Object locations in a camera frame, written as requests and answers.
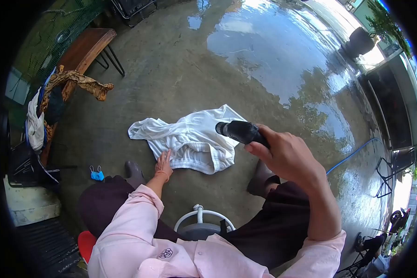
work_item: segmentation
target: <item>blue face mask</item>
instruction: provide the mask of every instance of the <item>blue face mask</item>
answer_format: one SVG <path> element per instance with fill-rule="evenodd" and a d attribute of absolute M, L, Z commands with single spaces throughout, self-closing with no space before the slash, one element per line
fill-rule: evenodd
<path fill-rule="evenodd" d="M 97 166 L 97 172 L 94 171 L 94 167 L 90 166 L 90 170 L 91 170 L 91 178 L 93 180 L 96 181 L 103 181 L 104 180 L 104 173 L 102 173 L 101 169 L 100 169 L 100 165 Z"/>

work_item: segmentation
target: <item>dark brown pants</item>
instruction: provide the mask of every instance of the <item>dark brown pants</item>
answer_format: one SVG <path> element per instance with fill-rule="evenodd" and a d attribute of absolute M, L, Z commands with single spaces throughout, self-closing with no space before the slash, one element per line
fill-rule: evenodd
<path fill-rule="evenodd" d="M 99 237 L 116 211 L 133 191 L 121 176 L 105 178 L 104 183 L 88 187 L 80 196 L 78 211 L 88 230 Z M 309 200 L 293 182 L 271 191 L 254 218 L 223 237 L 246 257 L 270 270 L 293 259 L 307 237 Z M 176 242 L 185 240 L 172 228 L 158 221 L 154 238 Z"/>

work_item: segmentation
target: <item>flower logo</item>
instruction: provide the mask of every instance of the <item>flower logo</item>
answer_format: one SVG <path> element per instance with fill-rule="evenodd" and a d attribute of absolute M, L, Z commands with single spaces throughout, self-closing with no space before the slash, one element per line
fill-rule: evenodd
<path fill-rule="evenodd" d="M 159 254 L 159 258 L 165 259 L 170 258 L 173 254 L 173 251 L 170 248 L 165 249 L 162 253 Z"/>

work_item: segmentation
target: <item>plant pot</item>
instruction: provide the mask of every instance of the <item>plant pot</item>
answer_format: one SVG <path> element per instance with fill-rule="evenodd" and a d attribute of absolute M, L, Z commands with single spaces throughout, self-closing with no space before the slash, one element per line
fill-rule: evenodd
<path fill-rule="evenodd" d="M 375 43 L 369 33 L 362 27 L 358 27 L 350 35 L 344 49 L 351 58 L 357 58 L 360 54 L 364 55 L 371 51 L 374 46 Z"/>

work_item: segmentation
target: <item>brown boot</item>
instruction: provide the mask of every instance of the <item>brown boot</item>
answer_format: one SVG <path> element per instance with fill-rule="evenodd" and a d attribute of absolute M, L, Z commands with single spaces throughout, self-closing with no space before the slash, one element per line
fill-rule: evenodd
<path fill-rule="evenodd" d="M 267 168 L 263 161 L 258 160 L 255 175 L 247 186 L 247 192 L 251 195 L 267 197 L 266 187 L 271 183 L 280 183 L 280 178 Z"/>
<path fill-rule="evenodd" d="M 127 172 L 127 178 L 125 179 L 136 190 L 141 184 L 146 185 L 147 182 L 144 179 L 144 175 L 140 170 L 137 163 L 133 161 L 125 162 L 125 171 Z"/>

